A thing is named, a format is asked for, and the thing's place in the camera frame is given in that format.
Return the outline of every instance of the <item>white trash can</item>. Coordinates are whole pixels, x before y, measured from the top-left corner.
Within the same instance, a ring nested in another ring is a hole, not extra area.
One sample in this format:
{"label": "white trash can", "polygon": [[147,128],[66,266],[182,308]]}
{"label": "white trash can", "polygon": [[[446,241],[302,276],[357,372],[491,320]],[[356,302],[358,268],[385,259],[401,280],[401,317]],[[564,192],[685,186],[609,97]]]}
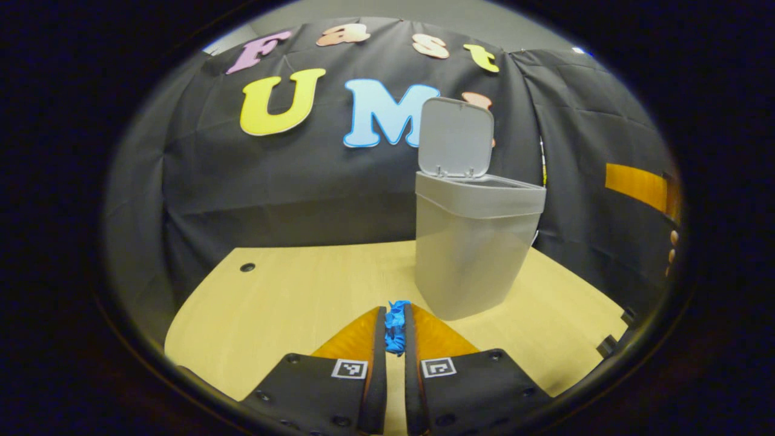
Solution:
{"label": "white trash can", "polygon": [[545,188],[485,174],[493,128],[490,111],[467,102],[422,107],[415,282],[443,320],[503,302],[543,212]]}

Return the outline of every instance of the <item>open lid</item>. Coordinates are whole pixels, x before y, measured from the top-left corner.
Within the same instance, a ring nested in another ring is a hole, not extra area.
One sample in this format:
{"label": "open lid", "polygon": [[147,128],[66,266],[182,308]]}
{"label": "open lid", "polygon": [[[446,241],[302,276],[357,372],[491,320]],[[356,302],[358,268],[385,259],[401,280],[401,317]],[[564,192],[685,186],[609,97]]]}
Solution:
{"label": "open lid", "polygon": [[487,109],[436,97],[422,105],[418,160],[427,175],[480,177],[490,167],[494,120]]}

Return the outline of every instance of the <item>blue letter m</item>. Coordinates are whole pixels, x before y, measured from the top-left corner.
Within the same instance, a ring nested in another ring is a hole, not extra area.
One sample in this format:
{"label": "blue letter m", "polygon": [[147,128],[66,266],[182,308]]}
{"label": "blue letter m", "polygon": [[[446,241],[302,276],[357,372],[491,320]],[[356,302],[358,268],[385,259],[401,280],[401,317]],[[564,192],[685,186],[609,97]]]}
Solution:
{"label": "blue letter m", "polygon": [[373,147],[380,143],[374,132],[372,118],[379,123],[387,141],[397,144],[409,120],[412,131],[406,136],[407,144],[417,147],[420,142],[420,114],[422,105],[441,95],[438,89],[427,85],[412,85],[399,103],[378,80],[357,78],[344,84],[353,93],[353,128],[345,135],[347,147]]}

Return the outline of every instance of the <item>screw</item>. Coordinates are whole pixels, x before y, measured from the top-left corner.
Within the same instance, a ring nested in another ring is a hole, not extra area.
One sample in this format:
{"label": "screw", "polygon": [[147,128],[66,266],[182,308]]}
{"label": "screw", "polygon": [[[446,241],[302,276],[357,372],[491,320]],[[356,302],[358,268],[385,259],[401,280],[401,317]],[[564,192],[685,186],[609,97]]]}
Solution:
{"label": "screw", "polygon": [[269,401],[270,400],[270,397],[263,390],[259,389],[259,390],[255,391],[255,392],[253,392],[253,394],[255,396],[261,398],[264,401]]}
{"label": "screw", "polygon": [[331,422],[338,427],[349,427],[352,421],[348,417],[341,417],[339,415],[331,419]]}

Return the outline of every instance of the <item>wooden table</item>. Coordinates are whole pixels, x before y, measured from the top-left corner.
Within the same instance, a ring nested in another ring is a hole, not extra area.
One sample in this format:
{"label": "wooden table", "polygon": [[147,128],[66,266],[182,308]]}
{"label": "wooden table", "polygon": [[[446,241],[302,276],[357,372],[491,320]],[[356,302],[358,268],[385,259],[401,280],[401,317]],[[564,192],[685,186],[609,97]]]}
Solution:
{"label": "wooden table", "polygon": [[[247,263],[256,265],[241,272]],[[415,242],[236,248],[188,297],[165,354],[242,400],[289,352],[311,354],[388,300],[428,308],[414,282]],[[549,395],[601,361],[595,348],[627,328],[622,308],[531,248],[506,300],[448,324],[480,350],[503,348]],[[387,355],[385,434],[406,433],[404,359]]]}

